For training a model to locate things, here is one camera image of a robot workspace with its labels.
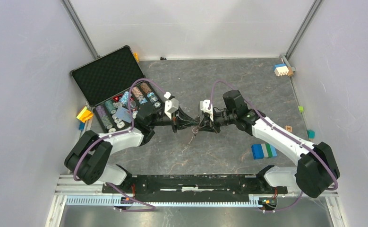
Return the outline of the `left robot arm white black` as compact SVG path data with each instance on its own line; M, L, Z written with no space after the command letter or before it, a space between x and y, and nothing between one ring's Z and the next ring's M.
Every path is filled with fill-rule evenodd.
M100 134L86 131L65 158L65 167L87 185L101 181L112 183L119 192L128 192L132 186L128 172L117 164L108 164L109 157L121 150L147 144L154 136L156 126L171 126L177 131L198 125L199 121L181 108L173 111L164 113L161 109L156 110L153 104L145 103L138 107L132 129Z

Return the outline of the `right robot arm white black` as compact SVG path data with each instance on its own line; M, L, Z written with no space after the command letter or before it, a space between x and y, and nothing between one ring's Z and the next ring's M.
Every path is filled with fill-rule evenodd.
M317 198L324 191L338 189L340 171L328 144L315 144L295 136L248 103L238 90L224 93L223 100L226 108L220 111L214 110L211 100L200 101L201 130L219 133L221 127L233 124L273 146L295 164L294 167L268 167L256 180L260 192L287 187Z

